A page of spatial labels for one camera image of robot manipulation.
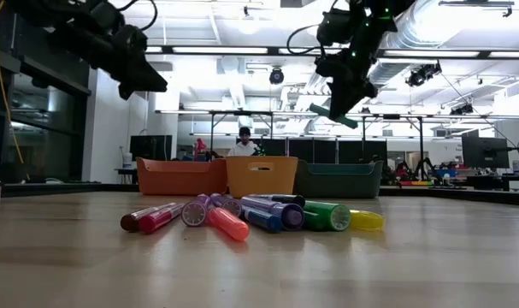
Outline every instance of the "green bin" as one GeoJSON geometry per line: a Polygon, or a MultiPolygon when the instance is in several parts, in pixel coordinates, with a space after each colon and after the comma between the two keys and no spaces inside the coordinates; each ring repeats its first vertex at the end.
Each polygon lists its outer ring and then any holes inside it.
{"type": "Polygon", "coordinates": [[[382,164],[327,164],[299,160],[293,193],[306,198],[377,198],[382,164]]]}

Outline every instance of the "person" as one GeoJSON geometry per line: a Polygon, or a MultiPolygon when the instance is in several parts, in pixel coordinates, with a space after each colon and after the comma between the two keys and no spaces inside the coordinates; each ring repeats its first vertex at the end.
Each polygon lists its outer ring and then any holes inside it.
{"type": "Polygon", "coordinates": [[[240,142],[234,146],[228,156],[252,156],[257,149],[257,145],[250,140],[251,132],[248,127],[241,127],[239,131],[240,142]]]}

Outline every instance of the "orange bin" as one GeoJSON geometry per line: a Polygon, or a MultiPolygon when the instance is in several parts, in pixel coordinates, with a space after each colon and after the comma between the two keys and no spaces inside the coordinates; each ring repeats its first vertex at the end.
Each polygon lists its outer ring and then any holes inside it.
{"type": "Polygon", "coordinates": [[[144,195],[196,196],[225,193],[227,163],[166,162],[137,158],[139,190],[144,195]]]}
{"type": "Polygon", "coordinates": [[[253,193],[292,194],[296,157],[227,157],[231,195],[242,198],[253,193]]]}

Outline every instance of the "blue marker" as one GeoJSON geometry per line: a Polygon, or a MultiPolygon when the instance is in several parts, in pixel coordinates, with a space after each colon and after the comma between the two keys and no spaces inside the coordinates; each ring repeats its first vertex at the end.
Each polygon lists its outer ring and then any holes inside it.
{"type": "Polygon", "coordinates": [[[279,233],[282,231],[282,220],[262,210],[256,210],[242,205],[242,216],[246,221],[264,228],[269,232],[279,233]]]}

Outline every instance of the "orange marker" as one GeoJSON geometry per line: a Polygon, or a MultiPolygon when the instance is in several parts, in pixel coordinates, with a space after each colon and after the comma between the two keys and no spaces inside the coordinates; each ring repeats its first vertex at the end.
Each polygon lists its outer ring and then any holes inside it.
{"type": "Polygon", "coordinates": [[[209,210],[206,221],[209,225],[227,232],[235,240],[245,240],[250,235],[250,229],[245,222],[222,208],[209,210]]]}

